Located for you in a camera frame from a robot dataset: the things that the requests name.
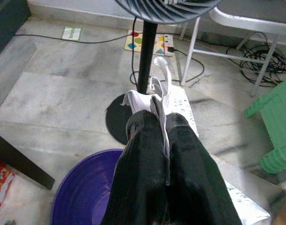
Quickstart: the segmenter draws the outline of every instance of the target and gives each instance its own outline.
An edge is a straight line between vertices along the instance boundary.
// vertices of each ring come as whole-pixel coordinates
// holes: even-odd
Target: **black table leg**
[[[156,30],[157,30],[156,23],[144,21],[142,48],[139,60],[139,78],[138,78],[138,90],[137,90],[141,94],[146,94],[148,87]]]
[[[51,190],[54,179],[0,137],[0,160]]]

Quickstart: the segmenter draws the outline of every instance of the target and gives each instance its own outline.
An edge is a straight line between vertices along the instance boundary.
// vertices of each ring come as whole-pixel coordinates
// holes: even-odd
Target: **fan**
[[[139,63],[138,92],[146,94],[158,24],[183,23],[200,17],[221,0],[115,0],[134,16],[144,20]],[[129,107],[120,106],[123,95],[109,106],[106,123],[109,132],[121,143],[127,143],[125,125],[132,114]]]

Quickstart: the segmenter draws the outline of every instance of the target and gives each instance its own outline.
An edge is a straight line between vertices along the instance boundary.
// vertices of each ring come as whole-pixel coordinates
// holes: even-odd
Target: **red packet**
[[[0,163],[0,206],[6,196],[7,190],[14,179],[14,173],[6,168],[4,163]]]

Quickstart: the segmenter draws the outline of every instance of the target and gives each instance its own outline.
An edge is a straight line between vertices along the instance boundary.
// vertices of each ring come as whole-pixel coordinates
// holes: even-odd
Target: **fan grille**
[[[152,23],[182,23],[195,19],[221,0],[116,0],[129,13]]]

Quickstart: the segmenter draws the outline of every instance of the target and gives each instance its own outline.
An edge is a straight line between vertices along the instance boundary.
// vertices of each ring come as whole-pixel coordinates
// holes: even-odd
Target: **white sticker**
[[[81,28],[65,27],[62,39],[78,41],[81,36]]]

